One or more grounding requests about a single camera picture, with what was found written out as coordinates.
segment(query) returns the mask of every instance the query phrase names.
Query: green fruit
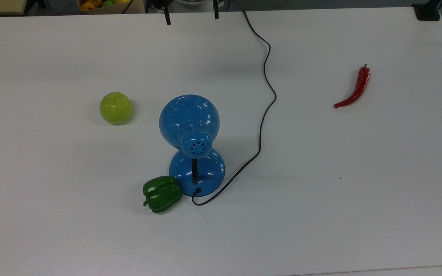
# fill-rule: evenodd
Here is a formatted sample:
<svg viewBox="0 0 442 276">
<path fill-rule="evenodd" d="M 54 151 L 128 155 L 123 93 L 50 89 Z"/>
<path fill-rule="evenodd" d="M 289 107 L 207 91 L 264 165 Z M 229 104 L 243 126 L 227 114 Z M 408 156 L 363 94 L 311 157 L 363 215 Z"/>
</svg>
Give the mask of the green fruit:
<svg viewBox="0 0 442 276">
<path fill-rule="evenodd" d="M 132 103 L 120 92 L 110 93 L 100 102 L 100 115 L 110 124 L 123 124 L 132 115 Z"/>
<path fill-rule="evenodd" d="M 108 7 L 108 6 L 112 6 L 115 5 L 115 3 L 112 0 L 107 0 L 105 2 L 103 2 L 102 7 Z"/>
</svg>

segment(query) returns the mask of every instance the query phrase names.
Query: tabletop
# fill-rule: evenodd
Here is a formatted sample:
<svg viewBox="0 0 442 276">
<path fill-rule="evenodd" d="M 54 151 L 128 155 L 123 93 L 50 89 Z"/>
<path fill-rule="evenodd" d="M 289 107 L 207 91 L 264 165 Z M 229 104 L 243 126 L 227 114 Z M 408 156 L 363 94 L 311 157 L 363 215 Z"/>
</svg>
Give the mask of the tabletop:
<svg viewBox="0 0 442 276">
<path fill-rule="evenodd" d="M 442 276 L 442 267 L 334 273 L 331 276 Z"/>
<path fill-rule="evenodd" d="M 258 275 L 442 266 L 442 20 L 412 8 L 247 13 L 278 93 L 260 156 L 156 215 L 183 94 L 221 117 L 226 179 L 257 150 L 267 47 L 239 12 L 0 18 L 0 276 Z M 334 109 L 371 70 L 357 102 Z M 128 124 L 99 113 L 132 100 Z M 198 199 L 204 201 L 209 196 Z"/>
<path fill-rule="evenodd" d="M 25 9 L 26 0 L 0 0 L 0 14 L 21 15 Z"/>
</svg>

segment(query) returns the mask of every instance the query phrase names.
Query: cable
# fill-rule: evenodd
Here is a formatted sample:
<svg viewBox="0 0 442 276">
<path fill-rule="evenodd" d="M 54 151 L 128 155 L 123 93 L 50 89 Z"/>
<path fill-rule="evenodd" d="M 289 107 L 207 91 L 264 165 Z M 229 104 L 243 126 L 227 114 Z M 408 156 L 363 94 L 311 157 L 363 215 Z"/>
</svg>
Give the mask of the cable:
<svg viewBox="0 0 442 276">
<path fill-rule="evenodd" d="M 124 9 L 124 11 L 122 12 L 122 14 L 125 14 L 127 9 L 129 8 L 130 4 L 132 4 L 132 1 L 134 0 L 130 0 L 129 4 L 127 4 L 127 7 Z"/>
<path fill-rule="evenodd" d="M 265 61 L 264 61 L 264 78 L 265 78 L 265 82 L 269 85 L 270 89 L 272 90 L 272 93 L 274 94 L 274 100 L 272 100 L 272 102 L 270 103 L 270 105 L 265 109 L 264 115 L 262 116 L 262 121 L 260 122 L 260 127 L 259 127 L 259 131 L 258 131 L 258 152 L 250 159 L 248 160 L 236 173 L 235 175 L 233 175 L 233 177 L 231 177 L 231 179 L 221 188 L 221 190 L 219 190 L 219 192 L 217 192 L 214 196 L 212 196 L 210 199 L 202 202 L 202 203 L 196 203 L 194 201 L 194 197 L 196 194 L 201 192 L 200 188 L 195 189 L 195 192 L 192 195 L 192 203 L 195 204 L 196 206 L 202 206 L 205 205 L 209 202 L 211 202 L 213 199 L 215 199 L 217 196 L 219 196 L 219 194 L 221 194 L 224 189 L 226 189 L 226 187 L 228 187 L 229 184 L 231 184 L 231 182 L 233 182 L 233 180 L 243 171 L 243 169 L 245 167 L 247 167 L 254 159 L 257 158 L 257 156 L 260 154 L 260 151 L 262 150 L 262 126 L 264 124 L 264 120 L 265 120 L 265 115 L 267 115 L 267 112 L 269 111 L 269 108 L 275 103 L 275 101 L 277 100 L 277 93 L 274 91 L 274 88 L 272 88 L 272 85 L 270 85 L 269 80 L 267 79 L 267 74 L 265 71 L 265 67 L 267 64 L 267 59 L 269 58 L 269 54 L 270 54 L 270 49 L 272 48 L 269 44 L 269 42 L 267 42 L 265 39 L 263 39 L 260 35 L 258 35 L 258 33 L 253 29 L 249 18 L 247 16 L 247 13 L 242 10 L 243 15 L 245 16 L 245 19 L 247 20 L 247 23 L 249 24 L 250 29 L 252 30 L 252 32 L 258 37 L 260 38 L 263 42 L 265 42 L 265 44 L 267 44 L 269 46 L 269 51 L 267 52 L 267 56 L 265 57 Z"/>
</svg>

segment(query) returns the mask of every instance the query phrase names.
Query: fruit basket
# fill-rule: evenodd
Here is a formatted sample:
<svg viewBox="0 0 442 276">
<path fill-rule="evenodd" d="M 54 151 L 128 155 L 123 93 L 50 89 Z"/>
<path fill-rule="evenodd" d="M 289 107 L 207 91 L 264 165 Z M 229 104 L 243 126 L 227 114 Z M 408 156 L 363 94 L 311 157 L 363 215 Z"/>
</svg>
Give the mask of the fruit basket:
<svg viewBox="0 0 442 276">
<path fill-rule="evenodd" d="M 98 7 L 96 9 L 90 10 L 82 10 L 81 5 L 83 5 L 87 0 L 76 0 L 76 4 L 78 5 L 79 10 L 83 14 L 121 14 L 124 9 L 127 7 L 129 2 L 124 2 L 124 0 L 118 0 L 115 5 L 111 5 L 108 7 Z M 144 3 L 143 0 L 134 0 L 126 13 L 144 13 Z"/>
</svg>

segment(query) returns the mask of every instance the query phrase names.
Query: floor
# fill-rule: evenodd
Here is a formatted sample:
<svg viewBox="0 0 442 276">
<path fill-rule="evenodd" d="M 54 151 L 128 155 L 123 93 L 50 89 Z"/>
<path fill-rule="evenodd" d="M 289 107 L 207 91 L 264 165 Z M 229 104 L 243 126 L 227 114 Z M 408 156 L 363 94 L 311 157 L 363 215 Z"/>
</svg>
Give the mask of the floor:
<svg viewBox="0 0 442 276">
<path fill-rule="evenodd" d="M 81 15 L 76 0 L 46 0 L 46 2 L 48 3 L 46 9 L 40 9 L 38 5 L 35 5 L 29 15 Z M 426 0 L 230 0 L 229 11 L 410 7 L 413 3 L 425 2 Z"/>
</svg>

